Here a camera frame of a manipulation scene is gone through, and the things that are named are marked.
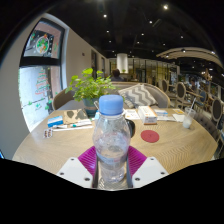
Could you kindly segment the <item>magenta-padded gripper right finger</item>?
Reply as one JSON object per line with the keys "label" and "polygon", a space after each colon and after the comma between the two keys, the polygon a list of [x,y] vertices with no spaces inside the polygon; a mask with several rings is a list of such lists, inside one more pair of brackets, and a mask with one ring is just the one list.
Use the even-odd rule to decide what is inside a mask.
{"label": "magenta-padded gripper right finger", "polygon": [[132,146],[128,149],[126,168],[129,188],[140,188],[168,175],[155,157],[146,157]]}

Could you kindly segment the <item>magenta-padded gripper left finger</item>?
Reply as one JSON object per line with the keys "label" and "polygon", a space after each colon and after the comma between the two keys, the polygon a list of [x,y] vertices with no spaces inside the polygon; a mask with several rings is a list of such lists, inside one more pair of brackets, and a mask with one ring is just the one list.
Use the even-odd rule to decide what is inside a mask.
{"label": "magenta-padded gripper left finger", "polygon": [[98,184],[98,161],[92,146],[78,157],[70,157],[57,176],[84,188],[96,188]]}

